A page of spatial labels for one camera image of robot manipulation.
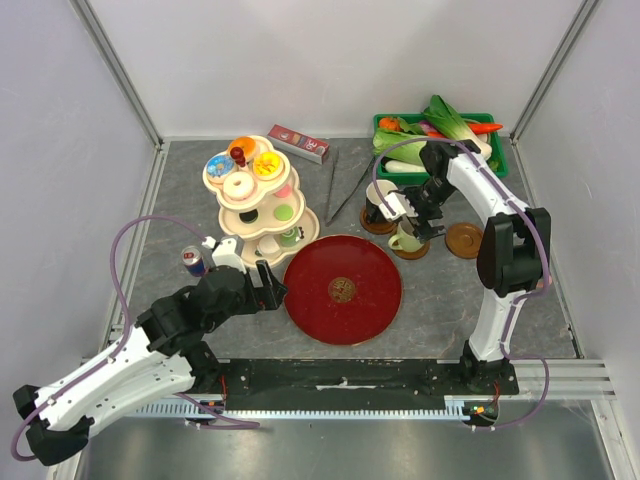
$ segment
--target small box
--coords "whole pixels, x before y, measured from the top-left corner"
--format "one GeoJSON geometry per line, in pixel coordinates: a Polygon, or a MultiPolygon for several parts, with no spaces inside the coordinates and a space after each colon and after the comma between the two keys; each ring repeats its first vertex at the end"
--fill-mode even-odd
{"type": "Polygon", "coordinates": [[[327,142],[294,132],[280,125],[274,125],[267,134],[267,138],[278,149],[294,153],[318,165],[322,165],[328,156],[329,144],[327,142]]]}

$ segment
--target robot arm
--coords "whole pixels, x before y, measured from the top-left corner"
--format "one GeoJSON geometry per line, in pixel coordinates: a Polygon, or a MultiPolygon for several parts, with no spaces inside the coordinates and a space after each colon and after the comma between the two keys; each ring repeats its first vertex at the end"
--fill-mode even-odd
{"type": "Polygon", "coordinates": [[[423,185],[390,193],[381,210],[386,218],[406,216],[414,233],[422,240],[441,234],[444,227],[430,221],[442,218],[440,206],[456,191],[462,193],[485,225],[477,260],[477,270],[485,287],[476,329],[465,346],[471,370],[500,362],[501,343],[509,351],[511,332],[523,302],[514,303],[523,293],[536,288],[542,263],[533,236],[518,214],[525,212],[535,226],[544,249],[549,252],[551,219],[543,208],[532,209],[511,193],[488,167],[475,145],[474,158],[448,144],[427,145],[421,150],[422,162],[431,175],[423,185]],[[503,335],[509,311],[515,317],[503,335]]]}
{"type": "Polygon", "coordinates": [[[236,250],[232,237],[216,243],[212,255],[216,267],[196,286],[153,302],[138,317],[115,358],[111,354],[122,337],[63,379],[41,388],[25,385],[14,393],[23,418],[49,403],[26,433],[31,450],[44,465],[66,460],[89,438],[148,403],[188,390],[210,390],[219,364],[202,341],[204,334],[233,315],[277,309],[287,292],[264,261],[257,264],[262,286],[254,286],[236,250]],[[105,359],[108,363],[98,372],[49,400],[105,359]]]}

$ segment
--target gray countertop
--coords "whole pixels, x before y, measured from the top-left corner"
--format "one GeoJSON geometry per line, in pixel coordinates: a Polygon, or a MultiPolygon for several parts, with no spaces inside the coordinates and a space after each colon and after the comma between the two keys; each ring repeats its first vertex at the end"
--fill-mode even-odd
{"type": "MultiPolygon", "coordinates": [[[[370,139],[331,139],[339,146],[335,183],[331,199],[333,212],[342,202],[371,159],[370,139]]],[[[178,216],[206,234],[220,238],[218,203],[202,184],[202,168],[214,154],[224,150],[226,141],[172,142],[156,199],[154,213],[178,216]]],[[[504,183],[525,199],[522,177],[511,146],[504,142],[510,174],[504,183]]],[[[324,227],[321,218],[329,189],[330,161],[315,165],[290,157],[300,175],[307,206],[320,219],[320,236],[357,235],[380,245],[397,265],[404,286],[403,302],[397,317],[378,337],[353,347],[322,344],[302,333],[284,308],[275,312],[234,317],[207,337],[216,356],[221,358],[457,358],[464,341],[472,333],[482,302],[482,285],[475,261],[454,257],[443,237],[431,241],[429,253],[417,261],[401,260],[386,247],[388,236],[364,231],[358,215],[364,204],[363,182],[359,191],[336,221],[324,227]]],[[[478,224],[478,217],[459,193],[443,207],[445,225],[467,221],[478,224]]],[[[167,222],[151,222],[131,298],[137,316],[155,299],[170,295],[196,279],[182,267],[180,251],[197,239],[167,222]]],[[[274,268],[282,278],[289,260],[274,268]]],[[[548,357],[574,357],[571,335],[558,296],[554,290],[543,299],[528,301],[520,314],[512,339],[515,354],[537,353],[548,357]]]]}

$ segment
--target red tray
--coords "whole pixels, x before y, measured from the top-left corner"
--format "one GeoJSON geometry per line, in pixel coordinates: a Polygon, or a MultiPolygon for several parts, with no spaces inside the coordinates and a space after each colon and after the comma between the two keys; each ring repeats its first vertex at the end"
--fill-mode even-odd
{"type": "Polygon", "coordinates": [[[284,275],[287,312],[300,329],[331,345],[355,345],[382,333],[402,301],[389,256],[359,237],[324,237],[304,247],[284,275]]]}

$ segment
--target green basket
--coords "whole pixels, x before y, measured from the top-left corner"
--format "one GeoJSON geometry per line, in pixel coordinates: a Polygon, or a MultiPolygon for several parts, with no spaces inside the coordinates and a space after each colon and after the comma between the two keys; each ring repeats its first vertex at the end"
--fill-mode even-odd
{"type": "MultiPolygon", "coordinates": [[[[475,120],[480,123],[495,123],[493,116],[488,113],[461,113],[460,116],[465,120],[475,120]]],[[[400,117],[404,118],[409,123],[418,123],[421,120],[425,120],[424,115],[421,113],[379,113],[373,117],[373,128],[378,128],[378,122],[383,117],[400,117]]],[[[494,172],[497,177],[506,177],[509,173],[507,167],[507,161],[504,157],[504,150],[502,149],[502,143],[497,133],[489,135],[489,145],[491,145],[491,158],[489,161],[497,161],[498,169],[494,172]]],[[[387,172],[384,168],[385,159],[378,165],[378,178],[390,180],[396,185],[420,185],[424,183],[428,178],[428,173],[391,173],[387,172]]]]}

